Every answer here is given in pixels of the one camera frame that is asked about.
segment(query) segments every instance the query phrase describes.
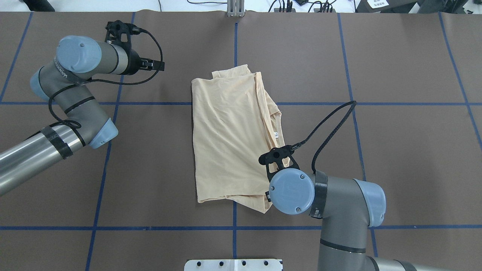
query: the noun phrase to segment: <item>table surface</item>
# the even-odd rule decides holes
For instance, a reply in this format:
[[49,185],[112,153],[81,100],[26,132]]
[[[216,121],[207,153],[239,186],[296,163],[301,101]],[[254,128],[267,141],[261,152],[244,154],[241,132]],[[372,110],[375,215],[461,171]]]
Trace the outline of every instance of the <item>table surface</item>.
[[[261,71],[287,144],[337,105],[358,101],[317,168],[385,190],[385,221],[368,230],[368,255],[479,268],[481,16],[0,13],[0,150],[54,122],[29,79],[58,41],[101,40],[116,19],[152,32],[166,71],[139,86],[89,85],[119,135],[1,198],[0,270],[182,270],[187,259],[253,257],[315,270],[319,220],[196,202],[190,82],[242,64]],[[147,35],[134,37],[133,48],[158,54]],[[336,123],[296,151],[302,170]]]

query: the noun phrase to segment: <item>white mounting plate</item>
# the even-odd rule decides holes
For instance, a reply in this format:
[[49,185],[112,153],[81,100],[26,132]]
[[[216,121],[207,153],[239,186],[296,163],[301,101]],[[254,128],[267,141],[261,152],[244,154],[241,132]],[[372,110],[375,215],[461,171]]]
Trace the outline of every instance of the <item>white mounting plate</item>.
[[184,271],[283,271],[281,259],[189,260]]

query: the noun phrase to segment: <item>black velcro band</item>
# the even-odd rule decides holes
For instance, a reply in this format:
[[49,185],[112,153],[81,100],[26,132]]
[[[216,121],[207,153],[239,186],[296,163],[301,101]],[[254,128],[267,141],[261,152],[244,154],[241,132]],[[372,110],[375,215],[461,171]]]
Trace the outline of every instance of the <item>black velcro band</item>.
[[65,109],[64,113],[67,114],[67,113],[71,112],[74,108],[78,107],[79,105],[84,104],[84,103],[86,103],[88,101],[91,101],[91,100],[94,100],[94,99],[95,99],[94,96],[90,96],[89,98],[85,98],[82,101],[77,102],[77,103],[73,104],[71,107]]
[[67,159],[67,157],[74,155],[70,147],[65,143],[57,134],[57,132],[52,129],[52,127],[43,127],[40,132],[50,141],[50,143],[55,147],[55,149],[60,153],[62,159]]
[[372,261],[373,266],[375,267],[375,271],[380,271],[380,268],[378,267],[378,264],[376,263],[375,259],[368,256],[368,258]]
[[323,211],[326,205],[326,193],[328,192],[328,176],[316,171],[315,174],[315,199],[311,205],[309,216],[312,218],[322,219]]
[[397,262],[399,262],[403,268],[405,268],[406,271],[417,271],[417,268],[415,268],[415,266],[407,261],[399,261],[399,260],[395,260]]
[[344,245],[340,245],[340,244],[334,244],[334,243],[330,243],[328,241],[325,241],[321,238],[320,238],[320,243],[322,245],[329,246],[329,247],[334,248],[334,249],[343,250],[343,251],[352,252],[352,253],[365,253],[366,252],[365,248],[355,248],[355,247],[349,247],[349,246],[344,246]]

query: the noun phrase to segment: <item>blue joint cap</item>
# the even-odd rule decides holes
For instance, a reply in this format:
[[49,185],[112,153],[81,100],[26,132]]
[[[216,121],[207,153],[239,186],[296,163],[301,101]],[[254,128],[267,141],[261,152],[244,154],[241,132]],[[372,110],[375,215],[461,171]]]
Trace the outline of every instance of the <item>blue joint cap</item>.
[[57,60],[71,72],[89,72],[99,65],[102,50],[99,44],[84,36],[66,36],[59,41]]
[[269,196],[276,209],[288,215],[298,215],[313,204],[315,186],[303,171],[286,168],[271,179]]
[[119,131],[117,130],[117,127],[109,118],[106,124],[102,126],[102,129],[100,129],[97,135],[94,136],[92,141],[89,143],[89,146],[91,146],[93,149],[96,149],[115,138],[118,134]]
[[387,210],[387,200],[383,189],[375,183],[364,182],[354,179],[365,197],[368,215],[370,216],[369,227],[378,227],[382,224]]
[[49,97],[45,94],[45,92],[42,89],[42,86],[40,85],[40,68],[33,76],[30,78],[30,88],[32,89],[33,93],[37,95],[38,97],[42,98],[44,101],[49,101]]

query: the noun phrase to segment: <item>white paper sticker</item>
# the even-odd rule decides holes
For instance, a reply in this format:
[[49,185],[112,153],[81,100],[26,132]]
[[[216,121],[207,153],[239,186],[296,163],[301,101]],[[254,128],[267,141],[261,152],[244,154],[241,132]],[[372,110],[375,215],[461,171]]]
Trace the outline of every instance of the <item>white paper sticker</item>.
[[388,6],[387,0],[367,0],[372,9]]

